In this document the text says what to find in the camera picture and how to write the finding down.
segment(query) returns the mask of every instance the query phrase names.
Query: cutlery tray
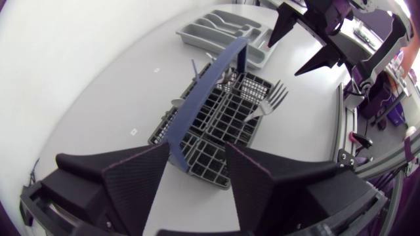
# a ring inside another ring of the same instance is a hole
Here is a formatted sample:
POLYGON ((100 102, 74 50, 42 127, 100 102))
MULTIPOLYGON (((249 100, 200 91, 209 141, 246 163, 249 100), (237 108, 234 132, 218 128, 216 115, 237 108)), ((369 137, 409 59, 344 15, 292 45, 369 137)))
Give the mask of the cutlery tray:
POLYGON ((272 29, 248 18, 214 10, 177 30, 184 43, 220 54, 238 37, 248 42, 247 60, 250 69, 261 69, 267 63, 276 45, 267 44, 272 29))
MULTIPOLYGON (((199 76, 202 76, 209 66, 210 64, 207 64, 199 76)), ((195 84, 196 80, 193 78, 181 98, 187 98, 195 84)), ((262 117, 257 117, 245 125, 242 125, 242 121, 256 110, 272 86, 271 83, 250 73, 236 75, 225 85, 215 85, 180 143, 190 175, 223 189, 230 187, 224 157, 226 142, 251 145, 262 117)), ((149 138, 149 144, 158 144, 163 140, 176 115, 175 107, 166 112, 162 122, 149 138)))

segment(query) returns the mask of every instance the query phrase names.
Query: cutlery basket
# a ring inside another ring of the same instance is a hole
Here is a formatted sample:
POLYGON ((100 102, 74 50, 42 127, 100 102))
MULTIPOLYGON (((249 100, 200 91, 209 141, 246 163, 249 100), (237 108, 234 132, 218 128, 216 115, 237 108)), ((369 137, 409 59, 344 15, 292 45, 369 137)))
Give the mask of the cutlery basket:
MULTIPOLYGON (((199 73, 201 77, 209 68, 207 64, 199 73)), ((213 91, 202 105, 194 122, 185 134, 180 148, 188 163, 187 173, 216 186, 228 189, 230 180, 224 157, 226 142, 250 146, 262 117, 242 125, 242 121, 256 110, 273 85, 251 73, 238 73, 224 85, 214 85, 213 91)), ((197 81, 182 93, 186 99, 197 81)), ((149 138, 149 144, 163 140, 178 109, 172 107, 162 117, 162 122, 149 138)))

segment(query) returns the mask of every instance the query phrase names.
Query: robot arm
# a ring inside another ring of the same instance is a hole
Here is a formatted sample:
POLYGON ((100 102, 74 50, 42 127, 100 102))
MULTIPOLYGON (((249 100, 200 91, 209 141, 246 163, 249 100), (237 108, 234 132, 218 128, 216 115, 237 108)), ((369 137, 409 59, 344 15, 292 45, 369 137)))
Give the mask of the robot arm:
POLYGON ((335 64, 340 66, 345 54, 329 38, 340 29, 345 18, 352 18, 350 4, 361 12, 372 12, 375 9, 391 11, 393 14, 392 31, 384 43, 369 59, 358 62, 352 69, 352 81, 345 89, 345 106, 356 108, 375 83, 377 75, 385 69, 394 55, 410 42, 412 37, 411 23, 401 6, 394 0, 304 0, 307 11, 301 14, 282 3, 277 11, 279 17, 268 44, 269 47, 287 34, 296 23, 302 25, 317 40, 325 45, 295 75, 335 64))
POLYGON ((375 54, 353 67, 351 86, 346 88, 348 94, 345 106, 348 109, 356 108, 363 101, 377 75, 385 69, 400 48, 408 45, 413 35, 410 20, 394 0, 353 0, 352 4, 361 12, 373 12, 375 9, 391 11, 394 20, 391 33, 375 54))

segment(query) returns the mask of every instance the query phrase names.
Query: white wall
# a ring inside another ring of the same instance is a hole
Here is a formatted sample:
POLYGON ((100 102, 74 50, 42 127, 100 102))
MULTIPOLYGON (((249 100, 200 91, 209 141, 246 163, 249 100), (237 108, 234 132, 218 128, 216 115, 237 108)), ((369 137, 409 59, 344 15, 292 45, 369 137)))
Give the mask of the white wall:
POLYGON ((23 235, 21 188, 82 90, 156 26, 214 3, 231 0, 6 2, 0 13, 0 201, 23 235))

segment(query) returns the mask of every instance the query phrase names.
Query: white table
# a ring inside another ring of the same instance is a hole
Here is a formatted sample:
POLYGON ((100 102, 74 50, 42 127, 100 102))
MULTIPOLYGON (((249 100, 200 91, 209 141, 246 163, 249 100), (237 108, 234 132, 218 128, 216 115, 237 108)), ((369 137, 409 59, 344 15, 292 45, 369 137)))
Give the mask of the white table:
MULTIPOLYGON (((162 115, 170 109, 171 99, 190 84, 194 76, 191 59, 199 69, 209 61, 204 50, 184 44, 175 30, 214 9, 271 28, 277 20, 277 12, 270 9, 218 5, 185 12, 156 28, 111 63, 63 116, 43 148, 35 170, 37 178, 56 169, 57 153, 81 155, 147 145, 162 115), (133 136, 134 128, 138 132, 133 136)), ((271 83, 282 79, 289 89, 281 106, 262 120, 252 148, 302 161, 330 158, 336 91, 350 76, 344 66, 294 76, 320 48, 308 32, 295 26, 278 43, 265 67, 252 71, 271 83)), ((159 229, 239 229, 232 189, 220 190, 168 164, 144 234, 154 235, 159 229)))

